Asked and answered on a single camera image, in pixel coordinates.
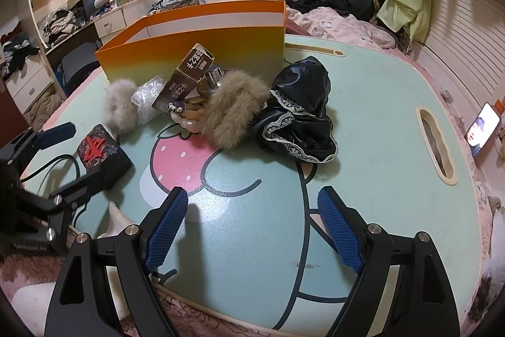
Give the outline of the smartphone with lit screen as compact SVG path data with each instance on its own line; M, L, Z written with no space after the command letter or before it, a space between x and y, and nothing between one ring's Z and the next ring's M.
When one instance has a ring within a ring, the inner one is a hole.
M483 149L501 122L496 107L485 103L465 134L473 158Z

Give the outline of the white desk with drawers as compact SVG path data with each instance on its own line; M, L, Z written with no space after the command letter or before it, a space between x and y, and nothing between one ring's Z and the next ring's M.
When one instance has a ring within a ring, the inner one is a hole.
M96 52L127 26L148 14L154 0L133 0L122 6L86 14L89 2L67 9L63 4L35 21L43 55L67 97L98 67Z

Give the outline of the patterned grey clothes heap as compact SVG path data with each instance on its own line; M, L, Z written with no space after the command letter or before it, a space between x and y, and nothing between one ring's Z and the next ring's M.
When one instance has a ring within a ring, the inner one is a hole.
M205 0L158 0L151 6L148 15L200 4L205 4Z

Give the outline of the beige anime figurine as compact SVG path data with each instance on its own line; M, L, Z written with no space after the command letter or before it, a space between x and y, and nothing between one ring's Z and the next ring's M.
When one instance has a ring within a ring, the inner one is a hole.
M208 98L200 95L171 102L169 103L170 117L189 133L198 134L201 132L207 102Z

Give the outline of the grey fluffy pompom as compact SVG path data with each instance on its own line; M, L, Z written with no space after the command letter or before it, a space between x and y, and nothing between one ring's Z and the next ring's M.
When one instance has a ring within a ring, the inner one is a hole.
M103 121L114 135L131 133L138 126L138 109L131 100L136 90L129 79L115 80L106 88Z

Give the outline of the brown plush bear toy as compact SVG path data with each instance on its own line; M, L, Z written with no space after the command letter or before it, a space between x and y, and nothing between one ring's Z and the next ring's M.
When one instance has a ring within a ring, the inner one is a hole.
M269 96L270 87L260 77L228 71L204 105L201 134L219 150L235 148L247 138Z

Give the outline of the clear plastic wrapper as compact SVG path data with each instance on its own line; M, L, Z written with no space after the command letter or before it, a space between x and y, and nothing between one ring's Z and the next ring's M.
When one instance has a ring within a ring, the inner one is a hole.
M153 108L153 103L164 87L164 80L159 75L139 86L131 97L132 104L137 108L138 124L141 126L154 120L159 112Z

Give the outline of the black red pouch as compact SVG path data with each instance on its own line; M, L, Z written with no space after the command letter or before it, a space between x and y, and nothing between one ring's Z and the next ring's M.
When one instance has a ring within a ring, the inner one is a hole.
M102 124L97 124L82 139L77 154L100 191L108 191L132 168L122 147Z

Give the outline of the small metal cylinder bottle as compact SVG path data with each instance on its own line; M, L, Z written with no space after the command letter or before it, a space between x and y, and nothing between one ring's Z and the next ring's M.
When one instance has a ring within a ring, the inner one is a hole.
M197 92L203 97L212 95L222 83L224 71L218 65L211 65L197 86Z

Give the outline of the brown card box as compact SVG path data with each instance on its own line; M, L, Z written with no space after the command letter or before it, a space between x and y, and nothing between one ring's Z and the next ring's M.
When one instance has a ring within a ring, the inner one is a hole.
M153 109L168 114L169 106L174 102L182 102L203 80L213 62L213 54L203 45L195 44L165 82L151 105Z

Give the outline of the black satin lace cloth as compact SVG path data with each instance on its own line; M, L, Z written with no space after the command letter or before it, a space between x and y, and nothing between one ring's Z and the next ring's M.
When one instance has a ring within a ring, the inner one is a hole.
M334 160L338 145L326 112L330 92L329 73L316 57L287 65L252 121L251 133L258 147L300 162Z

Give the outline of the orange cardboard box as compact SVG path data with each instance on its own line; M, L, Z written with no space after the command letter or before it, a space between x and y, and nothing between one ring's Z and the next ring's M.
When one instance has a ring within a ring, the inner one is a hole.
M286 5L276 0L206 3L148 15L96 52L108 80L140 85L167 80L192 47L202 45L224 69L272 82L284 66Z

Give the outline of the pink floral blanket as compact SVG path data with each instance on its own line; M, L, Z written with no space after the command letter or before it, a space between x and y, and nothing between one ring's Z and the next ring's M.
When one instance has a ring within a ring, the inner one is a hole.
M288 20L306 30L311 36L358 45L375 51L392 51L397 46L396 37L380 27L376 16L370 22L354 16L343 17L330 8L318 8L308 14L291 9L286 4Z

